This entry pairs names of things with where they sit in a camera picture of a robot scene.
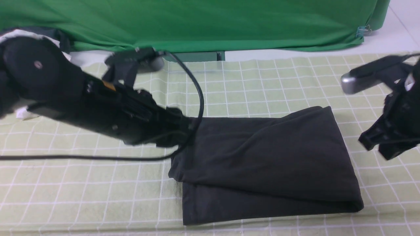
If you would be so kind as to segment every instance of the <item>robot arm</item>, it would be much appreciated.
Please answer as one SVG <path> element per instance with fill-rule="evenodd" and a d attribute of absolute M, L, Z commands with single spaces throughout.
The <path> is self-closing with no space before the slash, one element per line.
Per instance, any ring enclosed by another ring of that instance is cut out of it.
<path fill-rule="evenodd" d="M 382 116 L 359 137 L 359 142 L 387 160 L 420 144 L 420 60 L 405 64 L 417 55 L 391 55 L 351 70 L 341 78 L 346 94 L 355 94 L 384 83 L 392 93 L 386 96 Z"/>
<path fill-rule="evenodd" d="M 120 59 L 145 62 L 162 55 L 145 48 Z M 157 147 L 173 147 L 188 142 L 200 119 L 193 124 L 178 108 L 158 106 L 148 91 L 134 90 L 116 78 L 110 79 L 113 74 L 105 74 L 108 81 L 116 81 L 111 83 L 84 73 L 47 39 L 9 39 L 0 44 L 0 117 L 27 106 L 32 113 L 127 145 L 155 143 Z"/>

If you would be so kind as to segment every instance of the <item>black garment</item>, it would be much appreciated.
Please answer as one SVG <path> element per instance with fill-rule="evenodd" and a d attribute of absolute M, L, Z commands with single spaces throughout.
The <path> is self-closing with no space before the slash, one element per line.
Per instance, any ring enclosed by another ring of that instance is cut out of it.
<path fill-rule="evenodd" d="M 363 208 L 330 107 L 283 118 L 204 118 L 169 177 L 183 182 L 184 225 Z"/>

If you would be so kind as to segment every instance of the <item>grid mat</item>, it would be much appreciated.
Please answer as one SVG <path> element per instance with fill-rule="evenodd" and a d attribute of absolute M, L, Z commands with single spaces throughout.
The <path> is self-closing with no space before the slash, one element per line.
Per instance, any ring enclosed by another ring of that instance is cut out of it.
<path fill-rule="evenodd" d="M 331 106 L 350 152 L 365 208 L 356 214 L 237 220 L 182 225 L 181 185 L 168 178 L 170 163 L 86 160 L 0 162 L 0 234 L 134 233 L 147 235 L 420 235 L 419 149 L 391 161 L 366 152 L 357 139 L 382 114 L 383 85 L 352 96 L 340 76 L 384 55 L 188 63 L 205 93 L 208 117 L 283 117 L 310 106 Z M 106 67 L 84 68 L 101 76 Z M 196 116 L 197 92 L 175 63 L 140 75 L 136 88 L 160 105 Z M 0 121 L 3 155 L 83 154 L 158 156 L 171 150 L 122 142 L 39 117 Z"/>

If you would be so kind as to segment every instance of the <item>fabric fold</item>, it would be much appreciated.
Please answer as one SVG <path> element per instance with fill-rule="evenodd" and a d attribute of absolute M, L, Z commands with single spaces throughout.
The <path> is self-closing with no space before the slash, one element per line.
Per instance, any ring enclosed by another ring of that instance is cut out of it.
<path fill-rule="evenodd" d="M 204 118 L 169 177 L 183 182 L 187 225 L 363 208 L 330 107 L 283 118 Z"/>

